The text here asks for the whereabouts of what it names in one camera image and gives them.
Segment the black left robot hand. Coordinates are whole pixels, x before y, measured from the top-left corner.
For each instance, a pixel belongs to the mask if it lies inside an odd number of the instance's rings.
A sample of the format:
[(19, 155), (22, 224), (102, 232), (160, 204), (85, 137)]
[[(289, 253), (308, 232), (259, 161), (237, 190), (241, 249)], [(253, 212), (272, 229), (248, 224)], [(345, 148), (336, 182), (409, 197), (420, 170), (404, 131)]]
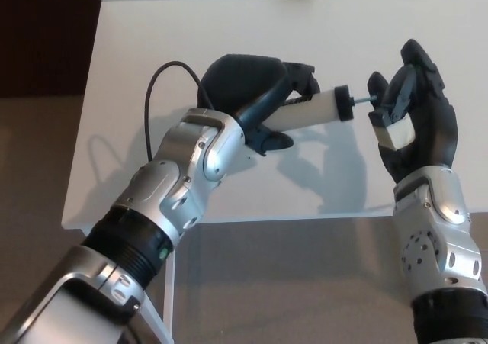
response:
[(264, 125), (288, 104), (309, 101), (320, 92), (315, 67), (283, 62), (270, 56), (227, 54), (214, 61), (201, 78), (197, 106), (233, 117), (243, 130), (245, 145), (264, 156), (288, 149), (287, 134)]

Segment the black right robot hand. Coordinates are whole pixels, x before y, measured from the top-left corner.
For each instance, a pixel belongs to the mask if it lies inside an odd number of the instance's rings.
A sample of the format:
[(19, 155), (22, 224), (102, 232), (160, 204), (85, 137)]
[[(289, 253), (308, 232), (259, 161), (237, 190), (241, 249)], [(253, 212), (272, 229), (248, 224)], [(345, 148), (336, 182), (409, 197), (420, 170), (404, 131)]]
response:
[(414, 141), (399, 150), (378, 147), (396, 183), (425, 166), (452, 167), (458, 144), (455, 110), (444, 94), (438, 67), (414, 39), (403, 45), (400, 54), (403, 66), (390, 81), (379, 72), (368, 80), (369, 94), (375, 97), (371, 123), (391, 125), (408, 114), (415, 131)]

